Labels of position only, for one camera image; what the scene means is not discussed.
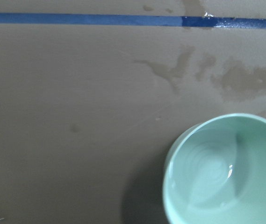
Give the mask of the mint green bowl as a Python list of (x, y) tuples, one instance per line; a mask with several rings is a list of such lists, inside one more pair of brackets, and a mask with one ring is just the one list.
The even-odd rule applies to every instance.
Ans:
[(164, 163), (171, 224), (266, 224), (266, 119), (215, 117), (182, 133)]

